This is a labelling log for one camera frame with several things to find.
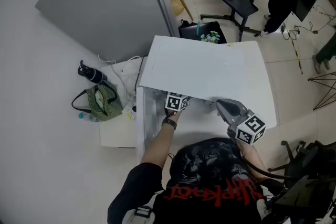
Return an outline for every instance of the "shoe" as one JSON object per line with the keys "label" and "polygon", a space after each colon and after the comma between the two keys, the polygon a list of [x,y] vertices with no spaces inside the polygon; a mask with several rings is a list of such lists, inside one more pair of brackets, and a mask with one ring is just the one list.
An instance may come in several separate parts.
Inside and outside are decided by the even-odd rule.
{"label": "shoe", "polygon": [[266,31],[261,31],[261,33],[260,33],[260,36],[261,37],[267,37],[269,35],[269,32],[266,32]]}
{"label": "shoe", "polygon": [[316,60],[316,55],[313,55],[313,64],[314,64],[314,68],[317,74],[321,73],[321,64],[319,64]]}
{"label": "shoe", "polygon": [[330,69],[329,61],[324,60],[323,63],[324,63],[325,69],[329,70]]}
{"label": "shoe", "polygon": [[265,18],[265,20],[270,20],[271,19],[271,15],[270,14],[265,14],[264,18]]}

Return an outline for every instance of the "water bottle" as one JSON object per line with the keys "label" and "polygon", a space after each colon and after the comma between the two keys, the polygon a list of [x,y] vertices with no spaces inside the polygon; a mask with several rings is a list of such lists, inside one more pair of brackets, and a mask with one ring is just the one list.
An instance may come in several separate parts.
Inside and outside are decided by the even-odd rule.
{"label": "water bottle", "polygon": [[100,120],[96,119],[94,116],[86,112],[79,113],[78,118],[83,119],[85,121],[100,122]]}

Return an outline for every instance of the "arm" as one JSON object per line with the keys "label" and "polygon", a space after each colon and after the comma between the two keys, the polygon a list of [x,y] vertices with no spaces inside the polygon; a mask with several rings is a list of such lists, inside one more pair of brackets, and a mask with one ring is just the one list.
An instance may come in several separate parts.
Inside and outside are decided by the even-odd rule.
{"label": "arm", "polygon": [[[254,146],[246,145],[245,143],[242,143],[238,140],[237,140],[237,146],[239,147],[240,151],[242,152],[241,154],[245,159],[247,159],[250,163],[258,167],[259,169],[267,172],[267,168],[265,167],[263,161],[259,156],[259,153],[257,152]],[[261,173],[258,173],[251,167],[249,167],[249,170],[259,183],[264,181],[265,179],[269,179],[269,177],[262,175]]]}
{"label": "arm", "polygon": [[[181,112],[177,112],[168,119],[176,122],[179,120]],[[150,148],[145,152],[141,159],[141,163],[152,163],[159,165],[163,168],[164,163],[167,160],[170,144],[174,134],[174,127],[170,124],[164,123],[159,131],[155,141]]]}

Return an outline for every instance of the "black desk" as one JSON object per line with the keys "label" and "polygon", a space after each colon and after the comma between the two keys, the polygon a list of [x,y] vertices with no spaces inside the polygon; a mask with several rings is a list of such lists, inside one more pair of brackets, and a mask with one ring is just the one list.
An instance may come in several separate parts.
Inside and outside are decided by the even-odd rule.
{"label": "black desk", "polygon": [[[245,26],[248,16],[258,11],[258,8],[253,4],[254,0],[223,0],[223,1],[231,7],[232,12],[230,15],[201,14],[201,20],[203,18],[230,20],[239,29],[239,35],[238,35],[239,42],[242,40],[242,35],[244,31],[253,33],[255,35],[260,35],[260,31]],[[243,18],[241,24],[237,22],[237,20],[235,19],[236,12]]]}
{"label": "black desk", "polygon": [[207,34],[210,34],[210,31],[216,31],[220,35],[218,44],[227,43],[218,22],[200,24],[199,26],[199,36],[197,36],[197,25],[190,25],[186,27],[180,27],[178,29],[180,32],[180,37],[200,41],[201,35],[204,34],[206,36]]}

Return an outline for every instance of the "shoulder strap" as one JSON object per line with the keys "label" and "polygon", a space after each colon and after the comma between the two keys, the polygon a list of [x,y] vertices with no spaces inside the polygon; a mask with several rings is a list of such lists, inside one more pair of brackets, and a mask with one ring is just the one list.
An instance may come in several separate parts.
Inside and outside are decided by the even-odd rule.
{"label": "shoulder strap", "polygon": [[102,81],[101,84],[104,85],[105,87],[109,88],[114,93],[114,98],[108,99],[107,102],[109,104],[114,102],[118,98],[116,91],[112,87],[110,87],[105,81]]}
{"label": "shoulder strap", "polygon": [[76,110],[79,110],[79,111],[83,111],[83,112],[86,112],[86,113],[90,113],[91,114],[91,110],[89,109],[79,109],[77,107],[74,106],[74,102],[79,98],[81,97],[83,94],[87,93],[86,90],[83,90],[79,95],[76,96],[76,98],[73,100],[73,102],[71,103],[72,107]]}

